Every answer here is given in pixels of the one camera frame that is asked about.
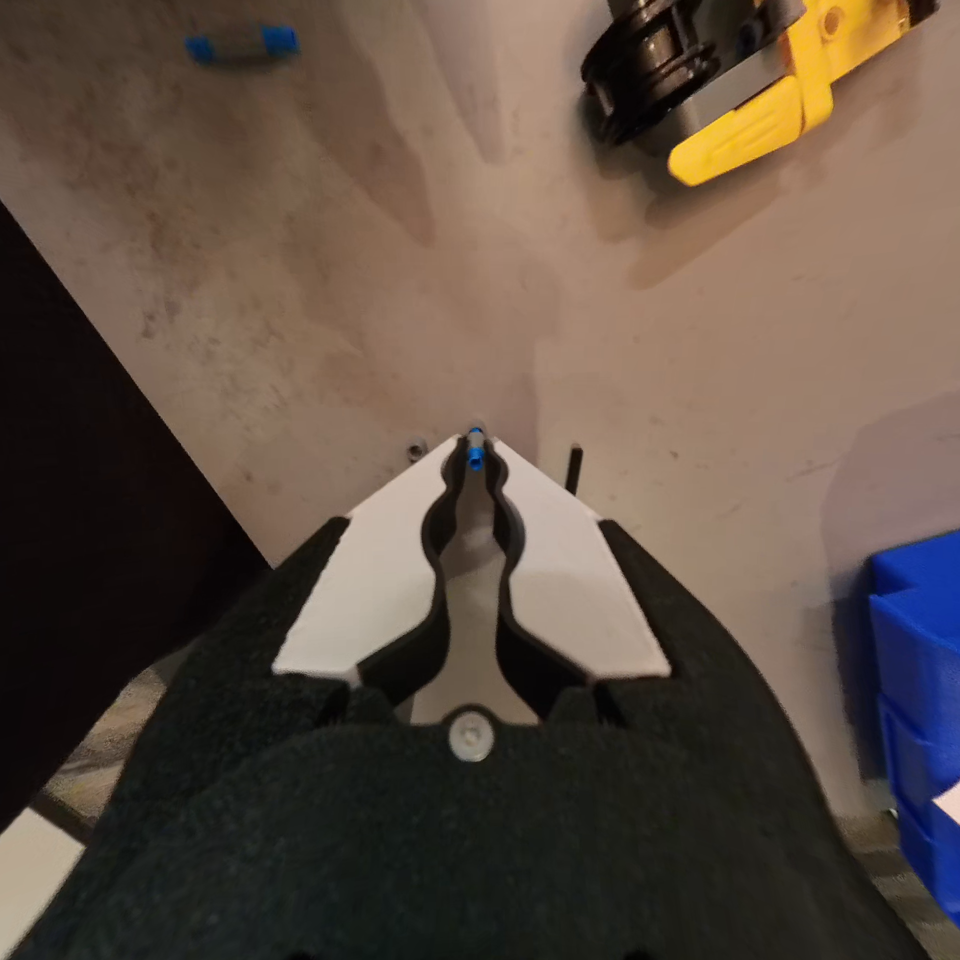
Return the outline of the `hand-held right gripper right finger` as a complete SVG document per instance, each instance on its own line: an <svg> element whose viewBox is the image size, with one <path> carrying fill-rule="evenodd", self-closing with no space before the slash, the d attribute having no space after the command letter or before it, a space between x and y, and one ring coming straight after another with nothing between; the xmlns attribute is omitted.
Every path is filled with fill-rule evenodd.
<svg viewBox="0 0 960 960"><path fill-rule="evenodd" d="M486 486L504 556L496 656L507 682L669 677L600 516L500 439L486 442Z"/></svg>

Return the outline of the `small yellow toy vehicle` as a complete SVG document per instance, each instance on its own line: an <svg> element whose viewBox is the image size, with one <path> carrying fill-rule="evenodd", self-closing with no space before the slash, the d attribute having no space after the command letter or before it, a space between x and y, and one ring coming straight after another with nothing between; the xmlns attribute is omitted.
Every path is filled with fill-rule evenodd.
<svg viewBox="0 0 960 960"><path fill-rule="evenodd" d="M608 2L580 70L592 127L696 187L825 123L834 85L933 17L934 1Z"/></svg>

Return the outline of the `person's black clothed body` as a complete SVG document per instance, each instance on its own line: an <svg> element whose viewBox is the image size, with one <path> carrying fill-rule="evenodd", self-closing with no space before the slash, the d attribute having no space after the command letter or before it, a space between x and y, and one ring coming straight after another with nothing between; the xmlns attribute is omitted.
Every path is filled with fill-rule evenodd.
<svg viewBox="0 0 960 960"><path fill-rule="evenodd" d="M1 212L1 824L268 562Z"/></svg>

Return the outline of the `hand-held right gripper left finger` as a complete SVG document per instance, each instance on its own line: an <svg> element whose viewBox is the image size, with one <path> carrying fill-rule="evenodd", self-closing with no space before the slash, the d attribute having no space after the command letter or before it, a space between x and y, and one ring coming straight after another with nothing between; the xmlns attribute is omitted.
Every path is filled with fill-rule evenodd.
<svg viewBox="0 0 960 960"><path fill-rule="evenodd" d="M274 675L370 685L371 657L426 623L437 585L428 511L448 491L451 436L346 516L346 527L276 654Z"/></svg>

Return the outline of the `white flat panel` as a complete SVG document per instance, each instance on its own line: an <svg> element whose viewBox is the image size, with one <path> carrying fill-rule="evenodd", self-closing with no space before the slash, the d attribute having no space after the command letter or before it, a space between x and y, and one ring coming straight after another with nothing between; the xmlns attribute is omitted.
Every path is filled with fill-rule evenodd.
<svg viewBox="0 0 960 960"><path fill-rule="evenodd" d="M1 835L1 958L11 956L62 888L85 845L25 809Z"/></svg>

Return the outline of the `blue storage bin with tag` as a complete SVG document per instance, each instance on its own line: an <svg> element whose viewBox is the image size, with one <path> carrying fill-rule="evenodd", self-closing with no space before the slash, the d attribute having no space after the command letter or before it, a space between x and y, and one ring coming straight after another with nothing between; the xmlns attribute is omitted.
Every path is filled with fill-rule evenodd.
<svg viewBox="0 0 960 960"><path fill-rule="evenodd" d="M900 846L948 918L959 918L959 825L934 797L959 782L959 533L875 554L870 628Z"/></svg>

